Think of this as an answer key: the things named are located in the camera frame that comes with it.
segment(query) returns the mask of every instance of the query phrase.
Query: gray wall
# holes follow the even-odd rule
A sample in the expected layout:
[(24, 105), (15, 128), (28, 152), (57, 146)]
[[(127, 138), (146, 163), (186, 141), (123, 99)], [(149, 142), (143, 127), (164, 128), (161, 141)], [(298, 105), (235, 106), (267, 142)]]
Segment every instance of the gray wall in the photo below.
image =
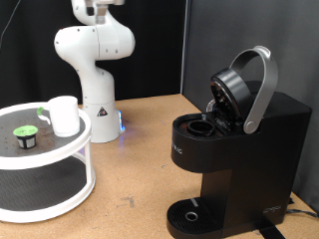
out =
[[(319, 211), (319, 2), (316, 0), (188, 1), (182, 92), (204, 111), (209, 82), (243, 50), (267, 47), (279, 68), (277, 91), (313, 109), (293, 191)], [(262, 77), (254, 59), (243, 78)]]

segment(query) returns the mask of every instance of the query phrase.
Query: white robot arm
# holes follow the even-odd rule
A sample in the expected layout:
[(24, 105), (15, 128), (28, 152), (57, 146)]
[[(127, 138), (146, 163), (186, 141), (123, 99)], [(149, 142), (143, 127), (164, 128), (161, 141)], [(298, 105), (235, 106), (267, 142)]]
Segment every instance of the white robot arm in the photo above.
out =
[[(96, 61), (128, 57), (134, 50), (132, 31), (120, 24), (106, 8), (105, 22), (97, 24), (96, 16), (87, 14), (88, 2), (123, 2), (72, 0), (78, 20), (86, 25), (60, 30), (55, 38), (58, 55), (78, 73), (83, 93), (83, 110), (89, 115), (92, 142), (107, 142), (120, 133), (120, 113), (115, 107), (114, 79), (107, 71), (96, 67)], [(96, 13), (98, 3), (93, 4)]]

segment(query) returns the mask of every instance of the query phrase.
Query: power cord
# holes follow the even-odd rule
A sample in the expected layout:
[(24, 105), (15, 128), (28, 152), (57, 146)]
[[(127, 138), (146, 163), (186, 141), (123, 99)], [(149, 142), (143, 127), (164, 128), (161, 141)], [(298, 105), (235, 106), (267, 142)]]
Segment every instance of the power cord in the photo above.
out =
[(15, 12), (16, 12), (16, 10), (17, 10), (19, 4), (20, 4), (20, 2), (21, 2), (21, 0), (18, 1), (16, 7), (14, 8), (14, 10), (13, 10), (13, 12), (12, 12), (12, 14), (11, 14), (11, 17), (10, 17), (10, 19), (9, 19), (9, 22), (8, 22), (7, 26), (4, 28), (4, 30), (3, 30), (2, 34), (1, 34), (1, 39), (0, 39), (0, 53), (1, 53), (3, 35), (4, 35), (5, 31), (7, 30), (7, 28), (9, 27), (9, 24), (10, 24), (10, 22), (11, 22), (11, 20), (12, 20), (12, 17), (13, 17), (13, 15), (15, 14)]
[(315, 218), (319, 218), (319, 215), (314, 213), (314, 212), (309, 212), (309, 211), (301, 211), (301, 210), (298, 210), (298, 209), (287, 209), (286, 211), (287, 214), (291, 214), (291, 213), (306, 213), (312, 217), (315, 217)]

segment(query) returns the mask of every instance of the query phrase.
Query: coffee maker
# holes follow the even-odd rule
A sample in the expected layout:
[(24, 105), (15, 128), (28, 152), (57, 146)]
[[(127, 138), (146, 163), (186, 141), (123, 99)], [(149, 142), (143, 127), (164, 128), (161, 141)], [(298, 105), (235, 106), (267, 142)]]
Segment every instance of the coffee maker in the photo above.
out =
[[(240, 78), (255, 57), (264, 66), (257, 89)], [(267, 48), (246, 50), (212, 77), (206, 113), (173, 122), (171, 159), (202, 173), (202, 185), (200, 196), (169, 208), (172, 237), (225, 238), (283, 221), (311, 109), (275, 92), (277, 79)]]

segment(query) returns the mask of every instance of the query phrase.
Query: wooden table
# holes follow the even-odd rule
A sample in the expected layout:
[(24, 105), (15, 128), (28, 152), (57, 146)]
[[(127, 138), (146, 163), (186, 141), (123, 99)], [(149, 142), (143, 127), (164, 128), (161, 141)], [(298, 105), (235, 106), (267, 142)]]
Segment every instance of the wooden table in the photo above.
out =
[[(127, 131), (112, 142), (92, 144), (97, 183), (74, 210), (44, 222), (0, 223), (0, 239), (163, 239), (166, 212), (176, 201), (199, 196), (201, 174), (180, 169), (170, 159), (171, 123), (198, 113), (182, 95), (117, 102)], [(312, 211), (296, 195), (288, 208)], [(289, 214), (277, 228), (287, 238), (318, 239), (319, 220)], [(234, 239), (262, 239), (258, 232)]]

